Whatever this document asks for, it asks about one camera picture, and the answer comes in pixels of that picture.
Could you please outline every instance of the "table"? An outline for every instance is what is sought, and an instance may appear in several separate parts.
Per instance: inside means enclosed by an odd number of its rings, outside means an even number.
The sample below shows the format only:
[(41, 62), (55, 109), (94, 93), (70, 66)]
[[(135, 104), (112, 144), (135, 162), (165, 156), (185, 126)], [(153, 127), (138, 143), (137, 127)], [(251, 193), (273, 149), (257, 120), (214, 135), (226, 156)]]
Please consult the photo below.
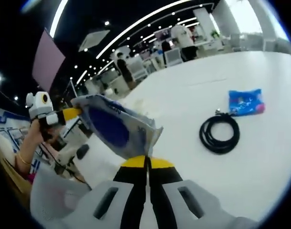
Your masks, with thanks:
[[(262, 89), (265, 113), (236, 118), (241, 138), (233, 151), (209, 152), (198, 137), (201, 124), (217, 108), (227, 111), (229, 90), (255, 88)], [(164, 126), (153, 155), (174, 163), (183, 179), (214, 194), (224, 210), (261, 220), (278, 203), (291, 180), (291, 55), (236, 52), (185, 62), (151, 74), (125, 98), (130, 107), (140, 101)], [(228, 139), (231, 128), (220, 124), (213, 135)], [(107, 155), (115, 173), (122, 158), (99, 141), (93, 147)], [(95, 184), (88, 165), (85, 179)]]
[(206, 44), (213, 44), (215, 41), (203, 41), (203, 42), (195, 42), (194, 46), (198, 47), (198, 46), (202, 46), (202, 45), (206, 45)]

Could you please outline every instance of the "black cable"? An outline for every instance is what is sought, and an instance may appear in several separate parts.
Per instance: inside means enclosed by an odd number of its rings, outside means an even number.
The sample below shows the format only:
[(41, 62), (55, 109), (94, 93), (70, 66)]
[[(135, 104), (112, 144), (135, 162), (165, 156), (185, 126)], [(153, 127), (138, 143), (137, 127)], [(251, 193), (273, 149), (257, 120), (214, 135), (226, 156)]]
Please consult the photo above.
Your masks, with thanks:
[(50, 156), (53, 158), (53, 160), (55, 161), (55, 163), (56, 163), (58, 166), (60, 166), (61, 168), (67, 170), (67, 171), (69, 172), (69, 174), (71, 174), (71, 175), (72, 175), (74, 178), (76, 178), (79, 182), (82, 182), (82, 183), (86, 184), (86, 182), (84, 182), (84, 181), (78, 179), (78, 178), (74, 175), (75, 173), (74, 173), (72, 170), (70, 170), (70, 169), (66, 168), (65, 166), (61, 165), (61, 164), (60, 164), (60, 163), (55, 159), (55, 157), (52, 155), (52, 153), (49, 151), (49, 149), (48, 149), (46, 146), (44, 146), (43, 144), (41, 144), (40, 146), (45, 147), (45, 149), (47, 150), (47, 152), (50, 154)]
[[(220, 141), (213, 137), (212, 127), (217, 123), (228, 123), (233, 129), (233, 136), (227, 141)], [(240, 139), (240, 128), (237, 122), (228, 113), (217, 112), (215, 116), (207, 119), (199, 130), (202, 144), (210, 151), (222, 155), (235, 148)]]

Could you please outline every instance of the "blue bag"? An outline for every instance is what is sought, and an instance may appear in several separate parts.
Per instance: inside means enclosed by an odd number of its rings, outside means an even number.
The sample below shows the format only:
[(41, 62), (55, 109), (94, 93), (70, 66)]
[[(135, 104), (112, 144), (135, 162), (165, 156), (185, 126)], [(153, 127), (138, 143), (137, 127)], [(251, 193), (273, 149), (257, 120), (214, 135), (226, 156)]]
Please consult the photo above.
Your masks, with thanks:
[(265, 111), (261, 89), (247, 92), (229, 91), (229, 111), (235, 116), (261, 114)]
[(155, 120), (100, 94), (79, 96), (71, 103), (83, 110), (82, 122), (115, 154), (124, 159), (152, 155), (163, 131), (156, 128)]

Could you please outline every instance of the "white chair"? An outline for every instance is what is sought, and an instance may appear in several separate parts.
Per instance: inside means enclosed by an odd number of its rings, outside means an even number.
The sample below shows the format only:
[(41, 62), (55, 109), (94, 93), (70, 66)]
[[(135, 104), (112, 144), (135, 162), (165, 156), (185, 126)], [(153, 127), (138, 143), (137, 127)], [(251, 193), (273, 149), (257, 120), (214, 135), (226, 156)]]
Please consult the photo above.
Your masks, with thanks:
[(276, 40), (275, 52), (281, 52), (291, 55), (291, 42), (282, 38)]
[(171, 67), (171, 66), (183, 63), (179, 48), (166, 51), (164, 55), (165, 55), (165, 61), (166, 61), (167, 67)]
[(131, 75), (135, 81), (149, 75), (148, 71), (143, 66), (143, 60), (140, 56), (128, 59), (126, 63), (127, 68), (131, 72)]

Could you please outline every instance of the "bracelet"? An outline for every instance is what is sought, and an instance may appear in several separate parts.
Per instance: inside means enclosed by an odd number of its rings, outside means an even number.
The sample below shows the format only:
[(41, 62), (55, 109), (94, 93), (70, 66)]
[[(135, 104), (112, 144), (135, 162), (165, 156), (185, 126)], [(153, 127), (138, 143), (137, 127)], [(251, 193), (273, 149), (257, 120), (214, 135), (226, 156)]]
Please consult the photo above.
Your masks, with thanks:
[(27, 162), (24, 161), (24, 159), (22, 159), (20, 153), (18, 153), (18, 157), (21, 159), (21, 161), (22, 161), (25, 165), (28, 165), (28, 166), (31, 165), (31, 163), (27, 163)]

